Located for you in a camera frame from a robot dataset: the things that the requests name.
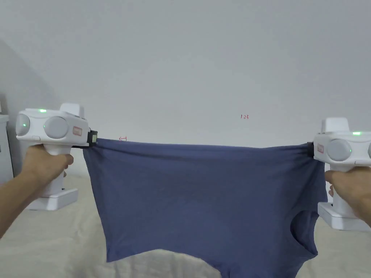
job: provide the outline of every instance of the black clamp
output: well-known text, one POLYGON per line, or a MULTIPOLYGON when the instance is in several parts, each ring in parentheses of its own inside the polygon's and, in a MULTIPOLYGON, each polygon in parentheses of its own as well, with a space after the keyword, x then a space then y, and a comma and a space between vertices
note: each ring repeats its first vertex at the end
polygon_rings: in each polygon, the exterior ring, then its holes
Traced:
POLYGON ((90 130, 88 132, 88 138, 86 142, 89 144, 89 146, 72 146, 73 148, 78 148, 78 149, 86 149, 90 148, 96 145, 96 141, 98 139, 98 131, 95 130, 90 130))

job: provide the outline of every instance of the gripper handle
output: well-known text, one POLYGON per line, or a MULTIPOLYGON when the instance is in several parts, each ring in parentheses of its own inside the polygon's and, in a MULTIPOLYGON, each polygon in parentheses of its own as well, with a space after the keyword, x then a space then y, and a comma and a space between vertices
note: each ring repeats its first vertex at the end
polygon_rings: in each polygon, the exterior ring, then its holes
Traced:
MULTIPOLYGON (((66 155, 71 152, 71 146, 44 144, 44 147, 45 150, 51 155, 66 155)), ((49 197, 50 195, 57 194, 62 191, 63 175, 64 172, 62 172, 46 187, 45 191, 42 194, 42 197, 49 197)))
MULTIPOLYGON (((352 166, 335 166, 335 165, 330 165, 330 170, 334 171, 341 171, 341 172, 348 172, 354 167, 352 166)), ((334 196, 333 196, 333 206, 334 210, 341 214, 344 217, 349 217, 349 218, 357 218, 354 213, 352 208, 348 205, 346 201, 344 201, 335 191, 334 189, 334 196)))

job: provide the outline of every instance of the human arm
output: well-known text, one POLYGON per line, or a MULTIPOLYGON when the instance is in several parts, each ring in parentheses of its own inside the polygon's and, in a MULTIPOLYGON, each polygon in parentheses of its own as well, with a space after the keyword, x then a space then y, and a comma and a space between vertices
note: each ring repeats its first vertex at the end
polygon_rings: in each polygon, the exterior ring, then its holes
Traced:
POLYGON ((18 215, 72 163, 71 155, 50 155, 43 145, 27 149, 21 173, 0 186, 0 238, 18 215))
POLYGON ((355 167, 349 172, 327 171, 325 179, 353 209, 354 214, 371 227, 371 168, 355 167))

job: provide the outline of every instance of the red label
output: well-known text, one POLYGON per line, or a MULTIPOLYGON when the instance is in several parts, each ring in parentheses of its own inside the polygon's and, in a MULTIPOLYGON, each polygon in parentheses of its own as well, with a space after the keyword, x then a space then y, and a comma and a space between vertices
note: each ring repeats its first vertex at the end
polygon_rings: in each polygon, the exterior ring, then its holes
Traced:
POLYGON ((74 126, 72 132, 74 133, 74 135, 82 136, 82 128, 78 128, 77 126, 74 126))
POLYGON ((325 147, 320 145, 320 144, 317 144, 317 151, 320 152, 320 153, 324 153, 324 149, 325 147))

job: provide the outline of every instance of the white cabinet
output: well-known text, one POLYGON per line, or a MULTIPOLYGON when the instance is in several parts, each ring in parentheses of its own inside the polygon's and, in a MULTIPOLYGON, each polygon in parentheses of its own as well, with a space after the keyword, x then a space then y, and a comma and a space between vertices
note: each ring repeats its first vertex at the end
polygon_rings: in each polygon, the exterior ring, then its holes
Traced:
POLYGON ((0 185, 13 178, 12 160, 6 132, 8 120, 8 115, 0 115, 0 185))

